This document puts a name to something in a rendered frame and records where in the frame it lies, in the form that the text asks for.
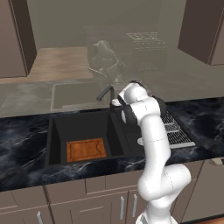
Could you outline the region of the brown wooden cutting board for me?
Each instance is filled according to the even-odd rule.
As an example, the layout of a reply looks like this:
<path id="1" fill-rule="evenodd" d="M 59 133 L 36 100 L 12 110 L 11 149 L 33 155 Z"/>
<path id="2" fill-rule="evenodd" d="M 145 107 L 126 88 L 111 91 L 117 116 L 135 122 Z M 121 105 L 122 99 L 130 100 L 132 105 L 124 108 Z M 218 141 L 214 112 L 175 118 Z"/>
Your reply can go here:
<path id="1" fill-rule="evenodd" d="M 102 138 L 75 140 L 66 143 L 66 161 L 69 163 L 107 156 Z"/>

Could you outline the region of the black kitchen sink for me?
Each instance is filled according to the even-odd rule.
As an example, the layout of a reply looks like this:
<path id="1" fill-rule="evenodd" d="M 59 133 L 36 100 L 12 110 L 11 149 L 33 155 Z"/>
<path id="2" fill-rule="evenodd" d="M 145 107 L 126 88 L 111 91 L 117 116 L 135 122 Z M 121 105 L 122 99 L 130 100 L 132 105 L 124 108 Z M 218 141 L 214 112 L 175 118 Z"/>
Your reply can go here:
<path id="1" fill-rule="evenodd" d="M 125 124 L 119 108 L 92 109 L 79 113 L 54 115 L 50 118 L 45 166 L 83 164 L 85 162 L 108 160 L 113 158 L 142 157 L 144 147 L 137 143 L 141 137 L 139 127 Z M 85 161 L 67 162 L 67 142 L 102 138 L 106 157 Z"/>

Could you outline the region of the black sink faucet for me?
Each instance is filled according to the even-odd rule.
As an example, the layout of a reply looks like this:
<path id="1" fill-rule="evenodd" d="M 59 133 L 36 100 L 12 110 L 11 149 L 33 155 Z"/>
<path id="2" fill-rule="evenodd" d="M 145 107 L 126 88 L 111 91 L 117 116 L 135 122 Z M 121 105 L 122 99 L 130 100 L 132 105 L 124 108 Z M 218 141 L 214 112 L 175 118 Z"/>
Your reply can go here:
<path id="1" fill-rule="evenodd" d="M 110 93 L 110 100 L 111 100 L 111 102 L 109 103 L 109 111 L 110 112 L 113 112 L 114 111 L 114 106 L 113 106 L 112 101 L 115 99 L 115 90 L 114 90 L 114 88 L 111 85 L 106 86 L 100 92 L 100 94 L 96 97 L 96 100 L 98 102 L 100 102 L 102 100 L 102 98 L 106 95 L 106 93 Z"/>

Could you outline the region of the taupe drawer front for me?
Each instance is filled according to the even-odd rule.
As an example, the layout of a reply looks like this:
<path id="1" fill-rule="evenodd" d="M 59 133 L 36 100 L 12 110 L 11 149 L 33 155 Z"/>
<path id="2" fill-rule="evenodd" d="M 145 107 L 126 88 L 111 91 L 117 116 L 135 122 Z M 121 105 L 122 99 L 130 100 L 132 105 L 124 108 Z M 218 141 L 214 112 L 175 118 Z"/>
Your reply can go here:
<path id="1" fill-rule="evenodd" d="M 84 179 L 46 185 L 46 190 L 52 204 L 79 200 L 86 196 Z"/>
<path id="2" fill-rule="evenodd" d="M 87 178 L 85 182 L 87 194 L 98 193 L 106 189 L 106 179 L 104 176 Z"/>
<path id="3" fill-rule="evenodd" d="M 108 175 L 105 178 L 105 187 L 107 189 L 135 186 L 142 175 L 142 171 L 128 171 Z"/>

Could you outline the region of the taupe cupboard door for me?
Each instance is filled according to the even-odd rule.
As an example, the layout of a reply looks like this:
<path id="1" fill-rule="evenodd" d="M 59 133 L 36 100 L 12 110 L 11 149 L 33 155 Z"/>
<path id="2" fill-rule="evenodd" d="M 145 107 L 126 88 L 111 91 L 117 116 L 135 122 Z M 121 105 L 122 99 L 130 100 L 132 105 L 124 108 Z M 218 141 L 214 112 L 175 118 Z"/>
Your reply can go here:
<path id="1" fill-rule="evenodd" d="M 121 206 L 121 196 L 124 197 L 124 213 L 123 219 L 120 220 L 120 206 Z M 112 206 L 111 206 L 111 224 L 125 224 L 125 216 L 126 216 L 126 209 L 127 209 L 127 200 L 128 200 L 128 193 L 127 192 L 120 192 L 112 195 Z"/>
<path id="2" fill-rule="evenodd" d="M 37 213 L 41 212 L 44 224 L 53 224 L 48 206 L 0 214 L 0 224 L 39 224 Z"/>
<path id="3" fill-rule="evenodd" d="M 133 209 L 133 194 L 137 195 L 137 205 L 136 205 L 136 216 L 132 217 Z M 144 211 L 147 206 L 147 202 L 142 199 L 137 190 L 129 191 L 128 204 L 127 204 L 127 213 L 126 213 L 126 224 L 136 224 L 138 216 Z"/>
<path id="4" fill-rule="evenodd" d="M 111 203 L 86 199 L 52 206 L 55 224 L 110 224 Z"/>

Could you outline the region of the taupe dishwasher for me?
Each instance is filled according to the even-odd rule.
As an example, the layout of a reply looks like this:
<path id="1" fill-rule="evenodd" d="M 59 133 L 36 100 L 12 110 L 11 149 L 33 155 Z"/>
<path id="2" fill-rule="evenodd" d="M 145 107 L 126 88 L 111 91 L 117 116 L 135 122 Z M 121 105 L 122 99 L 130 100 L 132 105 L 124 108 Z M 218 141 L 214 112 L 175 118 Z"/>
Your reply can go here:
<path id="1" fill-rule="evenodd" d="M 203 164 L 183 222 L 224 214 L 224 164 L 215 166 L 209 160 Z"/>

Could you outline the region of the brown wall cupboard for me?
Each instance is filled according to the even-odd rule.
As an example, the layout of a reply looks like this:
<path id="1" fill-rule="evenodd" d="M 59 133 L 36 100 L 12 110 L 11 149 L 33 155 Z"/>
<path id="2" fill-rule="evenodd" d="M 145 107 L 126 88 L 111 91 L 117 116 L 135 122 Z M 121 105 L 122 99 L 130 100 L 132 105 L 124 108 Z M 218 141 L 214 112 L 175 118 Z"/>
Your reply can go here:
<path id="1" fill-rule="evenodd" d="M 26 77 L 36 56 L 27 0 L 0 0 L 0 79 Z"/>
<path id="2" fill-rule="evenodd" d="M 186 0 L 178 49 L 205 64 L 224 65 L 224 0 Z"/>

